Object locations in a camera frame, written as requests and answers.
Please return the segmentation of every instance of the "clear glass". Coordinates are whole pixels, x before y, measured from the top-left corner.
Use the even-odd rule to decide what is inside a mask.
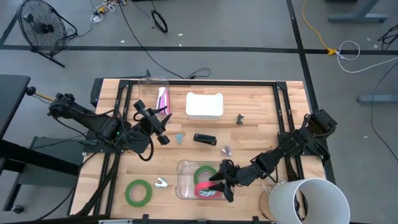
[[[212,199],[203,199],[195,195],[195,183],[193,181],[193,175],[195,171],[201,166],[211,166],[215,170],[220,169],[221,162],[210,162],[210,161],[187,161],[181,160],[177,164],[178,180],[175,188],[175,194],[180,199],[195,199],[195,200],[226,200],[224,194],[220,194],[219,197]],[[199,176],[199,182],[208,181],[211,177],[209,172],[202,172]]]
[[[145,103],[146,108],[157,109],[160,106],[160,90],[165,88],[167,97],[166,104],[169,114],[171,113],[170,106],[170,88],[169,79],[166,77],[145,77],[138,80],[138,97]],[[166,113],[161,112],[157,114],[159,118],[167,116]]]

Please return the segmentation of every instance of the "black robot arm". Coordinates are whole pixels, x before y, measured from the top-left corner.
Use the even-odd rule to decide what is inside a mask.
[[[165,125],[169,120],[168,115],[162,121],[159,121],[156,114],[164,110],[145,109],[145,104],[139,100],[134,103],[137,113],[134,120],[137,123],[134,126],[122,119],[118,110],[110,110],[102,114],[96,114],[79,104],[75,103],[72,94],[57,94],[56,99],[49,106],[49,116],[55,119],[61,117],[65,119],[73,119],[88,128],[96,134],[99,141],[112,145],[117,149],[131,149],[134,152],[143,153],[150,143],[150,136],[157,135],[158,141],[164,145],[170,140],[167,136],[162,135],[165,131]],[[115,111],[116,117],[107,114]]]
[[[300,129],[286,135],[281,140],[279,147],[262,152],[251,159],[250,166],[236,166],[233,161],[224,159],[217,174],[210,177],[209,180],[225,180],[225,183],[220,182],[209,189],[224,192],[226,199],[232,202],[232,187],[235,185],[249,186],[257,178],[265,179],[275,170],[280,159],[285,156],[297,156],[301,154],[303,149],[307,149],[327,161],[330,155],[324,146],[324,142],[335,131],[336,125],[336,121],[324,110],[318,110],[304,116],[303,125]]]

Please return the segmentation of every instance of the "white plastic box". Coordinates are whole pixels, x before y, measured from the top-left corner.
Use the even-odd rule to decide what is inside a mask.
[[[185,112],[190,119],[220,119],[224,113],[224,98],[221,93],[215,95],[187,94]]]

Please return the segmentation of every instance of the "wooden tabletop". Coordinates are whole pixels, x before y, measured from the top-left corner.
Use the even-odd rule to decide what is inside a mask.
[[[118,83],[117,79],[104,80],[96,113],[113,109]],[[299,128],[303,116],[309,113],[304,86],[302,82],[287,82],[287,87],[295,127]],[[139,91],[138,86],[133,86],[128,113],[128,121],[132,124],[134,124],[132,116],[136,112],[132,105],[135,101],[140,98],[147,107],[155,105],[157,93],[152,93],[154,94],[153,98],[148,94],[144,96],[143,91]],[[217,121],[190,120],[185,113],[186,95],[190,91],[195,94],[209,95],[222,93],[224,114],[221,119]],[[282,93],[280,92],[279,95],[284,121],[286,121],[285,128],[289,130]],[[247,166],[250,164],[249,160],[259,153],[278,146],[279,126],[272,88],[268,86],[170,85],[170,104],[173,115],[166,125],[165,132],[170,143],[161,146],[156,138],[153,138],[155,151],[149,162],[143,162],[132,151],[122,154],[111,218],[142,218],[142,214],[146,213],[151,219],[252,220],[253,216],[258,216],[260,220],[267,220],[259,210],[259,197],[264,191],[261,179],[257,179],[249,187],[235,187],[234,202],[232,203],[222,200],[182,200],[176,196],[175,188],[177,185],[177,163],[181,160],[219,162],[226,159],[226,156],[222,156],[220,153],[221,148],[229,145],[233,152],[230,159],[235,164]],[[236,124],[238,114],[244,116],[241,126]],[[216,136],[217,145],[211,146],[193,141],[194,133]],[[175,137],[177,134],[184,135],[181,145],[177,144]],[[143,156],[147,157],[148,154],[149,150],[146,150]],[[103,154],[95,155],[81,169],[71,214],[78,212],[96,190],[103,156]],[[302,165],[305,178],[325,178],[319,158],[303,156]],[[278,165],[278,171],[279,179],[287,180],[283,159]],[[155,188],[154,184],[158,177],[163,177],[169,183],[166,189]],[[127,185],[136,179],[146,180],[152,185],[152,198],[146,206],[141,208],[130,206],[124,198]],[[101,213],[104,213],[107,194],[108,190],[105,190]],[[145,190],[140,187],[133,191],[133,197],[136,200],[141,199],[144,194]]]

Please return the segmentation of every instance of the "concrete floor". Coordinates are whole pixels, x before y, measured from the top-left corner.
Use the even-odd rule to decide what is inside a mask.
[[[0,32],[5,30],[21,0],[0,1]],[[89,1],[48,0],[59,13],[78,28],[79,34],[90,28]],[[328,4],[308,0],[307,19],[325,39],[326,44],[337,48],[344,40],[357,42],[362,49],[381,48],[377,39],[397,24],[398,3],[381,1],[374,12],[389,13],[391,18],[383,24],[331,24],[327,14],[350,12],[356,4]],[[316,34],[304,23],[301,16],[303,0],[294,0],[294,10],[305,49],[322,49]],[[150,2],[139,2],[141,8],[150,11]],[[166,0],[156,1],[157,9],[169,24],[169,33],[163,35],[151,28],[151,21],[133,4],[124,7],[127,19],[145,46],[184,47],[272,47],[296,49],[294,33],[285,1],[271,0]],[[16,24],[7,38],[6,45],[27,45]],[[118,8],[106,14],[104,21],[93,25],[85,37],[71,42],[74,46],[138,46],[131,37]],[[398,42],[391,45],[398,50]],[[248,80],[303,80],[304,75],[298,54],[250,53],[250,52],[150,52],[163,66],[183,76],[201,68],[211,68],[211,79]],[[373,133],[370,125],[369,105],[355,102],[358,95],[371,94],[381,76],[391,63],[363,73],[348,74],[338,66],[335,56],[307,54],[313,87],[320,108],[324,108],[338,122],[338,129],[328,139],[331,161],[338,187],[347,196],[351,207],[351,221],[363,223],[396,223],[398,190],[395,186],[397,162],[385,145]],[[343,63],[347,69],[357,70],[394,56],[363,55],[352,63]],[[28,75],[31,85],[47,95],[73,93],[81,105],[89,104],[90,90],[97,77],[123,77],[143,75],[148,68],[153,76],[173,78],[144,52],[132,51],[64,51],[56,59],[67,67],[58,65],[24,50],[0,50],[0,73]],[[379,87],[379,93],[396,93],[398,72],[393,70]],[[398,121],[395,115],[398,105],[374,105],[374,123],[380,135],[398,153],[396,145]],[[45,104],[35,98],[24,98],[5,139],[23,146],[30,144],[34,136],[69,138],[75,133],[60,127],[49,119]],[[84,130],[74,122],[66,122]],[[13,183],[15,174],[5,172],[0,177],[0,203]],[[26,212],[16,215],[0,212],[3,222],[33,220],[47,213],[69,192],[67,188],[24,186],[17,203]],[[66,202],[51,217],[64,217]]]

